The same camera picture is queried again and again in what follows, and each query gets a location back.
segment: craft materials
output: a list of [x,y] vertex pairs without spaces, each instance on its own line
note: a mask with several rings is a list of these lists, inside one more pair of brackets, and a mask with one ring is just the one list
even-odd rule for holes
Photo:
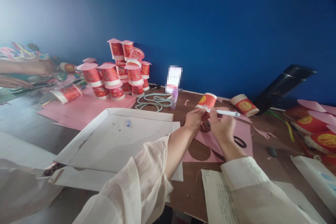
[[315,110],[318,112],[326,112],[326,110],[316,101],[308,101],[298,99],[298,105],[286,110],[283,114],[294,121],[299,120],[302,117],[308,116],[308,110]]
[[129,40],[124,40],[124,41],[121,41],[120,43],[122,44],[122,50],[124,51],[124,58],[126,61],[128,61],[134,42],[129,41]]
[[209,110],[215,105],[216,99],[217,96],[215,96],[214,94],[205,93],[195,107]]
[[305,140],[309,142],[315,149],[326,154],[336,153],[336,126],[327,125],[324,132],[305,136]]
[[140,86],[132,86],[132,96],[133,97],[142,97],[144,96],[144,88],[142,87],[143,84]]
[[118,39],[110,39],[108,43],[110,44],[112,59],[115,60],[124,60],[124,52],[123,47],[120,44],[120,40]]
[[92,89],[98,100],[106,100],[111,97],[110,90],[107,89],[104,85],[99,86],[99,87],[94,87]]
[[81,89],[76,85],[71,85],[60,90],[53,90],[51,93],[53,93],[62,104],[70,102],[83,95]]
[[68,72],[68,73],[74,73],[77,68],[76,65],[65,63],[65,62],[62,62],[59,67],[63,72]]
[[104,85],[102,76],[97,70],[98,64],[84,63],[77,67],[77,70],[82,71],[87,85],[90,87],[99,87]]
[[141,62],[141,75],[143,79],[149,79],[149,66],[151,63],[147,61]]
[[308,114],[297,121],[292,121],[295,128],[307,135],[326,131],[328,130],[327,125],[336,126],[336,118],[330,114],[313,110],[309,110]]
[[113,101],[119,101],[119,100],[122,100],[126,97],[122,87],[117,87],[117,88],[114,88],[114,89],[110,89],[110,93],[111,93],[111,99]]
[[103,64],[97,67],[101,70],[101,75],[103,77],[105,86],[114,86],[121,83],[114,67],[114,64]]
[[141,68],[141,61],[145,57],[143,51],[139,48],[133,47],[126,65],[138,65]]
[[253,101],[253,104],[260,110],[257,115],[262,115],[282,97],[315,73],[316,71],[314,69],[302,65],[290,65],[287,67],[284,72]]
[[126,63],[116,63],[117,74],[119,79],[128,79],[128,72],[125,69]]
[[128,72],[128,82],[132,86],[143,85],[144,81],[140,73],[140,67],[137,65],[126,65],[124,67]]
[[253,116],[259,112],[259,109],[244,94],[239,94],[233,97],[230,102],[247,117]]

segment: red paper cup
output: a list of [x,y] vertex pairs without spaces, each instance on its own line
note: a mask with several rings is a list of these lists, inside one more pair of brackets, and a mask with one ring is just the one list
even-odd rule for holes
[[97,60],[95,58],[86,58],[83,60],[84,63],[95,63],[97,64]]
[[74,73],[76,71],[77,66],[73,65],[73,64],[62,62],[59,67],[63,72]]
[[51,93],[53,93],[53,95],[55,95],[62,104],[65,104],[83,95],[81,89],[76,85],[72,85],[66,88],[64,87],[60,90],[54,90],[51,91]]
[[259,109],[244,94],[233,97],[230,102],[247,117],[259,112]]
[[336,118],[330,114],[313,110],[309,110],[308,114],[297,121],[292,121],[295,128],[307,135],[327,131],[327,125],[336,126]]
[[110,90],[107,89],[104,86],[100,86],[100,87],[94,87],[92,88],[93,92],[95,93],[95,96],[97,97],[98,100],[106,100],[108,98],[110,98]]
[[120,44],[120,40],[118,39],[111,39],[108,41],[110,44],[111,48],[111,53],[112,53],[112,59],[115,60],[123,60],[124,59],[124,52],[123,52],[123,47]]
[[128,72],[125,69],[126,63],[116,63],[115,65],[119,79],[128,79]]
[[130,54],[132,51],[133,43],[132,41],[129,40],[124,40],[122,42],[120,42],[122,44],[122,50],[124,51],[124,58],[127,61],[130,58]]
[[127,65],[125,66],[125,69],[128,71],[128,82],[132,86],[142,85],[141,83],[143,80],[140,73],[140,67],[136,65]]
[[122,79],[122,90],[124,91],[124,94],[130,95],[132,93],[132,86],[130,83],[128,83],[128,79]]
[[145,54],[143,51],[141,51],[139,48],[133,47],[126,65],[138,65],[141,68],[141,61],[144,57]]
[[315,149],[326,154],[336,153],[336,126],[327,125],[328,130],[313,135],[305,136]]
[[141,75],[143,79],[149,79],[149,65],[151,65],[151,63],[147,61],[141,62]]
[[77,67],[77,70],[83,72],[87,85],[90,87],[99,87],[104,85],[104,81],[97,69],[97,64],[84,63]]
[[211,93],[205,93],[201,100],[196,105],[197,108],[209,110],[211,109],[216,102],[217,96]]
[[105,86],[114,86],[121,83],[119,76],[114,69],[114,64],[103,64],[97,68],[101,70]]
[[133,97],[142,97],[144,96],[144,88],[141,86],[132,86],[132,96]]
[[316,101],[308,101],[298,99],[299,104],[289,110],[283,112],[283,114],[294,121],[300,118],[308,116],[308,110],[315,110],[318,112],[326,112],[326,110],[318,104]]
[[148,80],[147,79],[144,79],[143,80],[144,84],[142,85],[143,87],[143,90],[146,91],[149,89],[149,86],[148,86]]
[[122,87],[110,89],[110,93],[111,93],[111,100],[115,102],[125,98],[125,94]]

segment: wooden table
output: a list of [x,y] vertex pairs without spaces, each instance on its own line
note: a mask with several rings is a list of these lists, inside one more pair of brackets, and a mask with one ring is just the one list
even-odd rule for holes
[[[156,90],[155,92],[162,93],[164,89]],[[183,125],[186,113],[194,109],[201,97],[202,95],[195,93],[180,93],[176,109],[172,111],[170,108],[164,108],[162,112],[173,113],[174,121],[180,121],[181,125]],[[38,115],[37,112],[40,110],[40,106],[36,104],[37,100],[38,96],[32,97],[27,95],[10,101],[10,105],[5,104],[0,106],[0,130],[37,145],[51,153],[58,154],[79,131],[53,125],[51,122],[54,121]],[[187,106],[184,105],[186,100],[189,100]],[[227,106],[231,110],[233,109],[233,106],[226,101],[223,101],[223,103],[217,101],[216,106]],[[145,110],[155,111],[156,108],[147,106]],[[336,219],[332,213],[290,160],[291,155],[305,154],[297,140],[295,143],[290,141],[287,126],[277,118],[268,115],[253,116],[250,119],[257,129],[265,132],[270,131],[279,138],[272,137],[267,140],[251,127],[253,155],[258,165],[271,180],[292,183],[304,193],[327,223],[335,223]],[[270,157],[270,153],[267,150],[268,146],[276,148],[277,158],[272,157],[267,159]],[[196,139],[191,142],[189,152],[197,160],[206,160],[210,156],[210,149]],[[172,181],[174,191],[169,206],[200,220],[207,221],[207,210],[200,170],[211,169],[220,171],[219,166],[220,163],[183,163],[184,182]],[[85,204],[86,199],[96,194],[96,192],[89,191],[83,195],[80,193],[81,191],[80,189],[68,188],[54,201],[54,205],[57,207],[57,209],[54,209],[54,215],[68,215],[66,219],[62,220],[63,223],[71,223]],[[69,206],[74,209],[71,213],[68,213],[66,210]]]

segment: stack of cups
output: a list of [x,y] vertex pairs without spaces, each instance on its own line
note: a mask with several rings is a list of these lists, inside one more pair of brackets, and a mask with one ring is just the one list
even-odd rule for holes
[[108,41],[111,48],[112,59],[119,61],[124,60],[124,51],[120,42],[120,40],[114,38]]
[[259,109],[244,94],[233,97],[230,102],[248,117],[259,112]]
[[133,48],[133,43],[132,41],[129,40],[124,40],[120,42],[122,44],[122,50],[124,51],[124,58],[126,61],[128,61],[132,48]]

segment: pink paper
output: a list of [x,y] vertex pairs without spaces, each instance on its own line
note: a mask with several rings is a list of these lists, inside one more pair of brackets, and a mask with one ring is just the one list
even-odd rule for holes
[[[239,137],[246,143],[247,147],[242,148],[242,149],[248,156],[253,157],[251,126],[246,123],[236,121],[236,127],[234,129],[233,134],[234,136]],[[204,145],[208,146],[213,151],[223,156],[223,152],[220,149],[218,142],[211,131],[207,133],[199,132],[197,136],[195,137],[195,139],[200,141]]]
[[182,162],[206,162],[206,163],[224,163],[223,160],[221,160],[220,158],[218,158],[213,152],[212,150],[210,150],[210,157],[207,160],[204,161],[199,161],[195,158],[193,158],[189,151],[187,150],[187,152],[185,153]]

